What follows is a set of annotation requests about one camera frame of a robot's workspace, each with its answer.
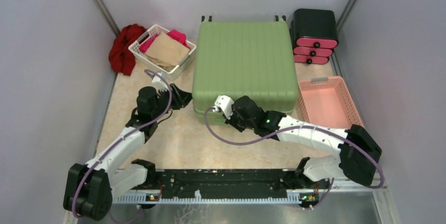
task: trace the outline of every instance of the white plastic basket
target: white plastic basket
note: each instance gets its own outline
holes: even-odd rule
[[[167,76],[168,80],[173,81],[194,60],[195,54],[193,54],[193,52],[197,48],[197,45],[191,43],[189,40],[186,40],[186,44],[190,48],[189,54],[187,54],[187,56],[183,58],[183,60],[181,60],[180,63],[177,66],[175,66],[175,68],[167,72],[164,69],[160,68],[159,66],[155,65],[154,63],[152,63],[148,59],[148,57],[139,50],[141,44],[143,44],[146,40],[154,37],[156,34],[160,34],[161,32],[168,33],[169,30],[156,24],[153,25],[152,27],[150,27],[150,29],[145,31],[134,43],[132,43],[128,47],[128,49],[133,53],[133,55],[135,55],[136,59],[146,64],[147,68],[154,70],[158,73],[161,72],[163,76]]]

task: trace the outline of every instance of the pink basket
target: pink basket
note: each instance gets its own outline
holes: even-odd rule
[[[341,77],[299,81],[299,107],[305,121],[331,128],[363,126],[358,111]]]

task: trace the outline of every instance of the red towel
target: red towel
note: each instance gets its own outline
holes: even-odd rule
[[[178,41],[182,45],[184,45],[186,48],[190,49],[189,46],[187,46],[187,44],[186,44],[186,35],[185,34],[177,31],[176,29],[172,29],[171,31],[169,31],[169,33],[167,33],[167,35],[170,36],[172,39]],[[145,53],[147,51],[147,49],[152,45],[155,38],[157,38],[157,37],[158,37],[158,34],[156,34],[151,39],[145,41],[143,44],[140,45],[139,50],[142,53]]]
[[[108,54],[108,60],[114,72],[130,76],[136,62],[135,56],[128,50],[128,47],[145,31],[146,28],[133,24],[123,28],[118,37],[116,37],[110,54]]]

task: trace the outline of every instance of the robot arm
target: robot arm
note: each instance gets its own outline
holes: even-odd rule
[[[228,96],[219,96],[214,103],[214,111],[222,112],[226,123],[240,132],[251,128],[263,137],[279,131],[272,139],[304,144],[323,150],[329,156],[304,158],[297,168],[302,185],[310,187],[321,179],[347,177],[361,185],[369,186],[375,173],[375,166],[352,146],[342,139],[358,145],[376,162],[381,156],[381,148],[359,125],[350,129],[334,129],[300,121],[277,111],[263,111],[248,96],[233,101]]]
[[[154,122],[131,135],[128,134],[135,131],[138,126],[156,119],[168,105],[167,86],[159,81],[157,76],[154,77],[153,84],[159,92],[153,87],[144,87],[139,91],[137,107],[121,134],[96,157],[84,165],[74,164],[70,168],[63,204],[66,210],[71,210],[76,190],[92,167],[76,200],[76,212],[94,220],[101,220],[108,213],[113,200],[131,188],[146,182],[154,184],[155,181],[152,180],[155,176],[151,174],[155,172],[155,165],[150,162],[135,160],[127,169],[118,169],[131,154],[150,139],[158,124]],[[184,108],[192,100],[191,93],[180,90],[175,84],[171,84],[170,89],[172,90],[170,109]]]

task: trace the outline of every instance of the metal pole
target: metal pole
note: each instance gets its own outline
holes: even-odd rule
[[[111,30],[115,34],[115,36],[118,36],[120,33],[120,30],[118,28],[118,25],[116,25],[115,20],[113,20],[113,17],[111,16],[110,12],[108,11],[107,7],[104,4],[103,0],[94,0],[96,3],[96,6],[101,11],[102,15],[104,16],[105,20],[108,23],[108,26],[110,26]]]

